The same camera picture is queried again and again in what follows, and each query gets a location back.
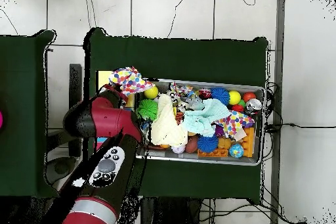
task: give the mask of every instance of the gray bin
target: gray bin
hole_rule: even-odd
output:
[[[197,152],[188,154],[183,152],[182,154],[175,154],[171,149],[167,150],[145,150],[139,147],[137,151],[137,158],[142,158],[145,152],[148,153],[148,158],[152,160],[170,160],[176,162],[199,162],[208,164],[232,164],[240,166],[256,166],[263,158],[263,144],[264,144],[264,123],[265,123],[265,108],[266,108],[266,90],[263,87],[257,86],[244,86],[244,85],[230,85],[219,83],[207,83],[207,82],[192,82],[192,81],[179,81],[179,80],[167,80],[159,79],[158,81],[152,81],[160,93],[165,93],[171,82],[175,82],[177,85],[191,85],[194,89],[201,88],[215,88],[223,87],[228,91],[235,90],[243,95],[246,92],[253,92],[257,99],[262,102],[262,110],[259,112],[255,119],[255,141],[254,141],[254,153],[252,158],[242,156],[241,158],[233,158],[231,156],[224,158],[211,158],[211,157],[198,157]]]

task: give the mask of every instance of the gray button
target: gray button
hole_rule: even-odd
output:
[[[98,164],[98,170],[102,173],[109,173],[115,170],[116,164],[112,160],[101,160]]]

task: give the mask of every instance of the cloth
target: cloth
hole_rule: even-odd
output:
[[[231,110],[229,112],[230,115],[228,117],[215,121],[215,124],[223,126],[224,132],[229,136],[234,136],[243,127],[253,127],[255,124],[254,119],[248,115]]]
[[[230,112],[218,99],[206,99],[203,104],[203,110],[186,111],[181,124],[187,131],[212,137],[215,130],[211,124],[216,120],[229,117]]]
[[[173,103],[168,95],[159,97],[157,118],[152,124],[151,142],[154,145],[171,145],[179,147],[188,142],[188,131],[177,125],[173,111]]]
[[[150,81],[143,80],[141,73],[133,66],[113,71],[108,81],[110,85],[120,85],[122,93],[127,97],[131,93],[140,93],[154,86]]]

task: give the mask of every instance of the yellow ball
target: yellow ball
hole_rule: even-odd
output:
[[[242,96],[237,91],[229,91],[230,101],[228,102],[230,105],[235,105],[240,102]]]
[[[147,99],[155,99],[159,94],[159,90],[156,86],[153,86],[152,88],[145,90],[144,96]]]

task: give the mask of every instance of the metal frame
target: metal frame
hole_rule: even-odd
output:
[[[276,14],[276,62],[274,66],[274,82],[279,86],[279,92],[275,98],[273,112],[273,123],[280,124],[282,114],[282,69],[284,61],[284,31],[285,31],[285,0],[277,0]],[[279,210],[279,184],[280,184],[280,140],[281,131],[273,134],[273,157],[272,157],[272,175],[271,175],[271,193],[273,195],[271,204]],[[270,224],[278,224],[278,214],[270,212]]]

